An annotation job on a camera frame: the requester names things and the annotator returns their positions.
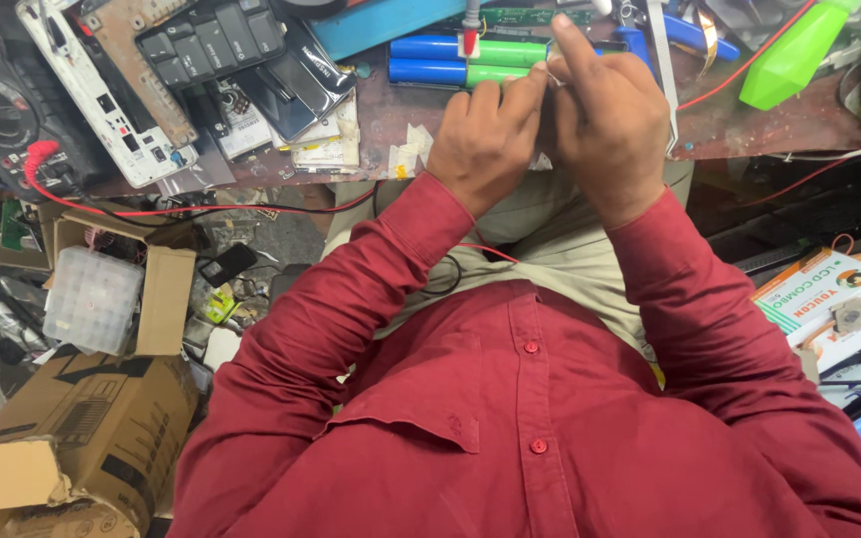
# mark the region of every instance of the blue battery cell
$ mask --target blue battery cell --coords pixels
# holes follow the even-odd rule
[[[390,42],[390,57],[464,61],[457,49],[456,35],[413,35]]]
[[[463,86],[467,82],[467,64],[462,61],[391,57],[388,72],[391,82],[448,86]]]

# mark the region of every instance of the keyboard key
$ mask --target keyboard key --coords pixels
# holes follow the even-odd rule
[[[170,37],[172,41],[194,34],[194,28],[191,26],[191,23],[184,18],[169,20],[163,25],[163,27],[164,32],[168,34],[168,37]]]
[[[268,0],[238,0],[238,4],[245,15],[253,15],[259,11],[268,9]]]
[[[175,48],[164,33],[156,33],[142,40],[144,53],[154,61],[162,61],[175,57]]]
[[[218,21],[212,20],[201,26],[196,26],[194,30],[201,38],[201,45],[205,48],[205,55],[208,55],[215,73],[223,75],[234,71],[238,62],[234,60],[232,48],[228,46],[228,40],[225,39]]]
[[[182,66],[182,60],[174,57],[156,64],[158,74],[161,76],[161,81],[166,86],[184,86],[190,84],[191,79],[188,78],[188,73]]]
[[[284,52],[284,36],[281,27],[270,11],[248,19],[248,26],[257,40],[258,49],[264,57],[274,57]]]
[[[201,47],[201,41],[197,35],[175,41],[175,52],[182,60],[188,76],[192,82],[203,82],[214,77],[211,62],[205,55],[205,49]]]
[[[214,9],[207,6],[194,7],[188,10],[187,17],[191,26],[205,24],[206,22],[214,20]]]
[[[245,19],[241,6],[225,4],[216,7],[214,14],[221,23],[221,29],[225,31],[225,37],[232,45],[234,57],[237,58],[238,63],[252,63],[261,59],[257,43],[248,31],[248,19]]]

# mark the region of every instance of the hand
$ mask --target hand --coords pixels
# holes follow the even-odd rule
[[[547,85],[545,62],[517,80],[480,82],[450,98],[430,147],[427,172],[480,218],[514,191],[530,165]]]
[[[663,194],[670,106],[650,69],[630,54],[598,56],[566,15],[552,24],[557,141],[573,179],[604,226],[626,224]]]

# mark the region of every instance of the shirt pocket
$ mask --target shirt pocket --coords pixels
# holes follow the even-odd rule
[[[341,425],[403,423],[477,454],[480,361],[480,340],[475,334],[454,332],[429,342],[347,402],[315,439]]]

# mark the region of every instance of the shirt sleeve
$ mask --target shirt sleeve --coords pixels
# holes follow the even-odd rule
[[[336,377],[473,225],[421,174],[278,298],[214,376],[209,415],[178,463],[168,536],[221,536],[274,487],[341,403]]]
[[[861,536],[861,440],[749,299],[749,279],[713,254],[669,189],[607,234],[667,394],[755,445],[831,536]]]

